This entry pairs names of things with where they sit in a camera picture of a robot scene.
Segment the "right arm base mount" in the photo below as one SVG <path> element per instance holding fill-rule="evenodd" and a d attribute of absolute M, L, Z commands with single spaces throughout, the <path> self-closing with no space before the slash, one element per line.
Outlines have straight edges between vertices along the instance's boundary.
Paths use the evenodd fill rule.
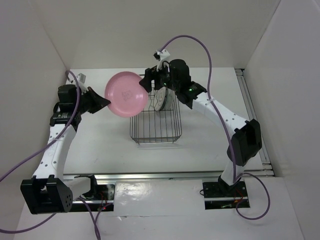
<path fill-rule="evenodd" d="M 235 188 L 223 193 L 218 182 L 203 182 L 199 194 L 204 197 L 206 210 L 250 208 L 248 192 L 244 181 L 240 181 Z"/>

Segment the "clear glass plate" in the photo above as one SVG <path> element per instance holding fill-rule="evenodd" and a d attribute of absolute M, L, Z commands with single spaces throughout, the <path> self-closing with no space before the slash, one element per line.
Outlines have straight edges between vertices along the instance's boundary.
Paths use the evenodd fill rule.
<path fill-rule="evenodd" d="M 175 92 L 174 92 L 173 90 L 171 90 L 171 91 L 170 91 L 170 104 L 169 104 L 169 109 L 172 108 L 174 99 L 175 99 Z"/>

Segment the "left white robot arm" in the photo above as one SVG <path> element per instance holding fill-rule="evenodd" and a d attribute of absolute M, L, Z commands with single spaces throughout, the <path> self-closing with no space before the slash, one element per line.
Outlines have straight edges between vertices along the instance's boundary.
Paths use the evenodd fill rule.
<path fill-rule="evenodd" d="M 30 179 L 20 185 L 24 200 L 33 215 L 67 213 L 80 196 L 97 197 L 99 187 L 93 175 L 79 175 L 64 182 L 68 152 L 84 113 L 94 114 L 111 102 L 91 87 L 78 89 L 74 84 L 58 88 L 58 102 L 50 119 L 49 147 Z"/>

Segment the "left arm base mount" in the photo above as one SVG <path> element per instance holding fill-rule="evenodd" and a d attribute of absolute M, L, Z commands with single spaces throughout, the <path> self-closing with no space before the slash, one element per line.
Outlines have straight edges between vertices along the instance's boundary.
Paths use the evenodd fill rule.
<path fill-rule="evenodd" d="M 83 199 L 93 212 L 113 212 L 116 191 L 115 183 L 98 184 L 94 175 L 77 175 L 75 179 L 90 179 L 90 190 L 82 193 L 79 197 Z"/>

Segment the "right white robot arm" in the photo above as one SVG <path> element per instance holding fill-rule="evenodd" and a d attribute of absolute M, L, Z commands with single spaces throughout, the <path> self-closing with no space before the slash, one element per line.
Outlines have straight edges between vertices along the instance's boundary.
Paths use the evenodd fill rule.
<path fill-rule="evenodd" d="M 228 140 L 226 153 L 230 161 L 218 177 L 218 190 L 223 196 L 230 196 L 243 176 L 248 161 L 262 148 L 259 122 L 235 114 L 214 99 L 208 88 L 192 80 L 190 69 L 182 59 L 165 61 L 161 67 L 147 68 L 139 84 L 148 93 L 163 87 L 174 91 L 182 104 L 222 126 Z"/>

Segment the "blue floral ceramic plate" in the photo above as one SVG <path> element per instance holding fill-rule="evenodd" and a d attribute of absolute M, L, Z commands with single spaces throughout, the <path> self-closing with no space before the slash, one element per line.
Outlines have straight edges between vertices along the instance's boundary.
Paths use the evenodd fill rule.
<path fill-rule="evenodd" d="M 172 94 L 170 89 L 166 89 L 166 96 L 165 96 L 165 101 L 164 103 L 164 110 L 169 110 L 171 105 L 172 105 Z"/>

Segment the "pink plastic plate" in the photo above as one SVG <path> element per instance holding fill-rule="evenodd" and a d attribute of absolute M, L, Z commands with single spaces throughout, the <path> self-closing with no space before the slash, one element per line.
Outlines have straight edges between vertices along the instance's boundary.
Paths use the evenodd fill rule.
<path fill-rule="evenodd" d="M 149 95 L 139 84 L 142 77 L 131 71 L 122 71 L 110 78 L 104 98 L 110 101 L 109 110 L 122 118 L 131 118 L 144 110 Z"/>

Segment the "white plate with dark rim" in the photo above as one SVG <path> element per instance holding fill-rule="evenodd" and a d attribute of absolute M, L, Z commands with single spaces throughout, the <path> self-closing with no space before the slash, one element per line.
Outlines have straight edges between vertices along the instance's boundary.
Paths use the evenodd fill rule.
<path fill-rule="evenodd" d="M 162 87 L 159 90 L 155 91 L 154 94 L 154 110 L 159 112 L 165 109 L 168 98 L 168 89 L 166 87 Z"/>

